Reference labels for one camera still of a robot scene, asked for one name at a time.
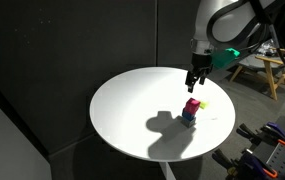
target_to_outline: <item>toy block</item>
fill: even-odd
[[[190,114],[195,114],[199,109],[201,102],[193,98],[190,98],[185,105],[184,111],[189,112]]]
[[[189,121],[189,120],[183,118],[183,120],[181,122],[183,125],[185,125],[187,128],[189,128],[189,127],[195,125],[195,120],[196,120],[195,117],[193,118],[192,121]]]
[[[209,105],[209,103],[201,101],[200,108],[205,109],[208,105]]]
[[[184,117],[185,119],[187,119],[189,121],[192,121],[194,119],[194,114],[191,114],[191,113],[185,111],[185,109],[183,109],[182,117]]]

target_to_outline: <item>dark background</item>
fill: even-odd
[[[54,154],[92,134],[87,100],[103,82],[139,67],[188,67],[198,5],[0,0],[0,93]]]

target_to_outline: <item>pink block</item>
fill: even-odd
[[[194,115],[196,113],[196,111],[199,109],[200,107],[200,101],[197,101],[193,98],[190,98],[185,105],[184,110],[192,115]]]

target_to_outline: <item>blue block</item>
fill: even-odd
[[[194,114],[184,111],[184,109],[182,111],[182,116],[189,121],[192,121],[194,119]]]

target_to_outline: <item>white round table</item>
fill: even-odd
[[[213,150],[233,129],[233,103],[209,79],[204,85],[197,82],[189,93],[186,74],[182,69],[150,67],[110,79],[90,104],[97,133],[120,152],[162,162],[162,168],[169,168],[167,162],[184,161]],[[181,123],[181,115],[189,98],[208,102],[208,106],[199,108],[196,124],[187,128]]]

